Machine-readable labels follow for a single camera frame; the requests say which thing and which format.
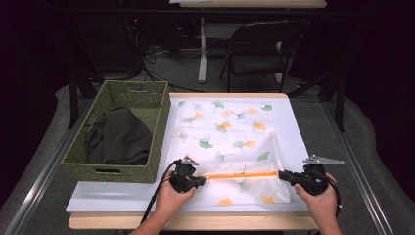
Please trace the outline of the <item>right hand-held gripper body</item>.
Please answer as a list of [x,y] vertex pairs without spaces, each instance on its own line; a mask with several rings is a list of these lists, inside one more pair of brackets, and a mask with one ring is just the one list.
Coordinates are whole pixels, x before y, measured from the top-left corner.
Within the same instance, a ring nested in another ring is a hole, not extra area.
[[344,161],[312,155],[304,161],[303,172],[297,173],[298,184],[310,195],[317,196],[335,183],[326,175],[326,165],[343,165]]

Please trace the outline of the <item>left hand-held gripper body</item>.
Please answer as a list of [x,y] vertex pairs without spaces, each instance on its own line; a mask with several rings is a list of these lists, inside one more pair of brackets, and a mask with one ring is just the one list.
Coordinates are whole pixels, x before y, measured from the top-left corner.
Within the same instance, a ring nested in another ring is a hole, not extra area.
[[193,186],[194,173],[196,172],[196,163],[193,159],[186,156],[183,159],[179,159],[174,162],[175,169],[169,177],[169,182],[175,191],[178,193],[186,193],[190,189],[195,188]]

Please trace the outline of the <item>white leaf print zipper bag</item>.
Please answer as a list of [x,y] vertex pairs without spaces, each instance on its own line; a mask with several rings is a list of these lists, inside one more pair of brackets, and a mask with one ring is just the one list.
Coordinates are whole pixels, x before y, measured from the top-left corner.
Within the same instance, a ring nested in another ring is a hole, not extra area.
[[206,179],[192,207],[284,204],[290,193],[281,170],[272,105],[182,99],[175,106],[167,159],[189,157]]

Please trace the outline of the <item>dark green cloth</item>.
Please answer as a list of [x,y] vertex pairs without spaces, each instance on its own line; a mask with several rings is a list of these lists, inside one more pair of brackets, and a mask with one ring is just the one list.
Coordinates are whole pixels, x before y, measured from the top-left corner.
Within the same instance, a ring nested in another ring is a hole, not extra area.
[[127,107],[97,118],[86,135],[87,160],[94,165],[145,165],[153,135]]

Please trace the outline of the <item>green woven basket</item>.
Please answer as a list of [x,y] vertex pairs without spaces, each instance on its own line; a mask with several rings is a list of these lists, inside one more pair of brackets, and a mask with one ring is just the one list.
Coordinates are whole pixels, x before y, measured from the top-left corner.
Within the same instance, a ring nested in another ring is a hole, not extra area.
[[[87,134],[105,112],[128,108],[148,127],[152,143],[144,165],[90,164]],[[69,146],[61,165],[79,181],[154,183],[161,158],[162,143],[170,109],[168,83],[165,81],[107,80]]]

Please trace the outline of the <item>person's left hand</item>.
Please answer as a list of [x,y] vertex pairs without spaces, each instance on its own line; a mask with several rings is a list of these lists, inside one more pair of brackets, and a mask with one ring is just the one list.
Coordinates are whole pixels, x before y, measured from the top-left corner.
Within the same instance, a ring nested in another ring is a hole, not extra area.
[[178,193],[169,182],[171,174],[172,171],[170,170],[161,184],[161,189],[157,196],[156,210],[153,213],[153,218],[156,222],[163,224],[168,223],[197,192],[197,189],[193,187],[186,193]]

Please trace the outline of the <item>person's right hand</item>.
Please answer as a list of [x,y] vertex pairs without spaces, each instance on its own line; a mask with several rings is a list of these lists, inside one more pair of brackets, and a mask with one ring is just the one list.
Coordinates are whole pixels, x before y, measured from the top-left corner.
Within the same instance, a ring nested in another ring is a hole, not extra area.
[[299,184],[294,186],[297,194],[306,202],[307,208],[314,221],[336,219],[337,197],[332,186],[320,195],[308,194]]

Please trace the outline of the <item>light wooden table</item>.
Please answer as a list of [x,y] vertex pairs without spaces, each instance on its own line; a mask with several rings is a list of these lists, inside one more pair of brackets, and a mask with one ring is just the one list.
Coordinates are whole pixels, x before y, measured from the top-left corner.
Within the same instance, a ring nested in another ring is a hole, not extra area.
[[[172,93],[166,132],[171,134],[182,99],[222,98],[265,102],[272,105],[277,147],[283,168],[299,171],[307,151],[290,99],[274,93]],[[286,183],[287,204],[192,207],[186,204],[164,227],[166,231],[290,231],[315,230],[316,223],[305,202]],[[150,202],[154,185],[80,181],[69,200],[69,227],[72,229],[131,229],[138,225]]]

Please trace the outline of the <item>black metal stand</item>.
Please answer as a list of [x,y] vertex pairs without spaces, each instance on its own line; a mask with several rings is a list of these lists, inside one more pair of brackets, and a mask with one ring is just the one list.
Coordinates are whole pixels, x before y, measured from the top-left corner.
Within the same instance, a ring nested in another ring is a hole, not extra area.
[[304,85],[288,93],[290,98],[294,98],[311,89],[315,85],[320,85],[321,90],[318,94],[320,102],[330,102],[333,96],[336,96],[335,106],[335,124],[340,132],[344,132],[344,106],[345,106],[345,89],[346,89],[346,71],[334,70],[319,76]]
[[87,99],[94,99],[97,91],[93,82],[102,84],[105,81],[100,75],[90,70],[74,69],[69,77],[69,128],[74,127],[78,120],[78,94],[80,91]]

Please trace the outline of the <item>black folding chair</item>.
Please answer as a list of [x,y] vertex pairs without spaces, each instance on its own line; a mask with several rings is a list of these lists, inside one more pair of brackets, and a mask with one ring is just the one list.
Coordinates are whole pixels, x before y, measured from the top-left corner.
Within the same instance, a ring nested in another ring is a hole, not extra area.
[[231,76],[280,73],[279,91],[282,91],[290,57],[303,35],[303,25],[295,21],[255,22],[241,26],[229,39],[219,79],[226,75],[227,91],[230,91]]

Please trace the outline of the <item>desk with white leg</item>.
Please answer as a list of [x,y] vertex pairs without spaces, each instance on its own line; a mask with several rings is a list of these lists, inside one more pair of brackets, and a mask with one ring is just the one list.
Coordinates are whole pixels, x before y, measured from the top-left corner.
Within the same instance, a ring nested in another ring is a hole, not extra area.
[[[324,9],[326,0],[169,0],[169,4],[179,4],[182,8],[202,9]],[[199,82],[207,81],[207,41],[206,22],[200,17],[201,60]]]

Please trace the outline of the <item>metal floor rail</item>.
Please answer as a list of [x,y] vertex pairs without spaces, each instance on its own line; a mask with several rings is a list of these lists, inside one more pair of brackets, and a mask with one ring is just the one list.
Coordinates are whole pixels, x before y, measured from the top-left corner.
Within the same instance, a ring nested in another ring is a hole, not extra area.
[[78,120],[69,127],[69,100],[58,100],[58,108],[39,147],[0,210],[0,235],[19,235],[34,215],[93,100],[80,99],[78,103]]
[[379,204],[379,201],[375,196],[369,181],[367,180],[367,177],[363,172],[362,167],[360,166],[360,163],[358,162],[356,154],[354,153],[352,146],[346,137],[346,134],[341,132],[336,123],[334,109],[327,102],[323,102],[321,106],[343,146],[343,149],[346,153],[346,163],[352,174],[353,181],[359,190],[365,207],[368,210],[379,235],[394,235],[392,228]]

